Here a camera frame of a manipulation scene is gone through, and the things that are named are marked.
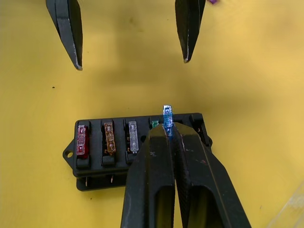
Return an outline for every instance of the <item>black plastic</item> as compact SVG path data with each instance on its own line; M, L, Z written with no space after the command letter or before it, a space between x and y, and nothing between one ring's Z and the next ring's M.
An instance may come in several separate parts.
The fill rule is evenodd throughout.
M77 70L82 70L82 22L77 0L46 0L61 42Z
M128 134L129 121L136 121L139 150L146 140L149 130L152 127L151 121L159 120L163 123L162 115L138 116L113 119L92 119L79 120L75 123L74 140L63 152L63 157L73 169L73 174L77 177L76 186L79 190L95 190L124 186L126 183L127 172L130 165L136 158L136 154L128 153L126 137ZM175 114L173 120L183 123L194 129L200 129L202 142L211 140L207 135L203 116L201 114ZM113 156L105 154L106 149L105 133L103 125L106 122L113 122L114 141L116 153ZM76 138L78 125L86 125L89 129L89 158L82 161L76 158ZM73 156L68 158L68 154L73 152Z
M175 0L175 16L180 46L187 63L191 60L200 32L206 0Z
M176 122L172 137L162 125L150 130L131 165L121 228L173 228L174 179L183 228L251 227L224 166L193 128Z

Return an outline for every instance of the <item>yellow table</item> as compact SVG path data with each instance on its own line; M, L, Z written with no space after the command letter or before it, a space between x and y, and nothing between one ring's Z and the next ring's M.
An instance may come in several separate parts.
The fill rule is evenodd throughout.
M266 227L304 180L304 2L206 3L188 64L173 0L79 3L82 72L44 1L0 3L0 226L120 227L124 188L79 192L61 153L78 119L171 104L203 113L252 227Z

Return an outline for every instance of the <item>blue fuse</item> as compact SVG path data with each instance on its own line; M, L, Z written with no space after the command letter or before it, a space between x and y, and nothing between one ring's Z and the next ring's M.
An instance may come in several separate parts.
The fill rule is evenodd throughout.
M163 127L168 136L172 136L173 114L170 105L163 106Z

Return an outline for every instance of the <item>clear fuse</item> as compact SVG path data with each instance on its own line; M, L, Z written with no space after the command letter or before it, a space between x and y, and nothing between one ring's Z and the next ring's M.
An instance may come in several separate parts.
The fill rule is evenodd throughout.
M130 133L130 150L132 153L137 153L139 149L138 149L136 121L129 122L129 133Z

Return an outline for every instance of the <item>blade fuse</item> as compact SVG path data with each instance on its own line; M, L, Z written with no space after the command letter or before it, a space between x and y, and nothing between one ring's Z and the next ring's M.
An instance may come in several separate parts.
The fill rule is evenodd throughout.
M114 133L113 133L113 124L105 123L104 131L105 131L106 146L108 148L106 150L106 153L108 153L109 155L112 156L116 152L115 142L114 142Z
M132 153L138 152L137 125L136 121L129 122L130 147Z
M76 155L78 158L82 159L86 159L89 156L88 127L85 125L79 125L77 129Z
M173 114L170 105L163 106L163 127L168 136L172 136Z
M158 125L160 125L159 120L151 121L151 123L152 123L152 128L157 127Z

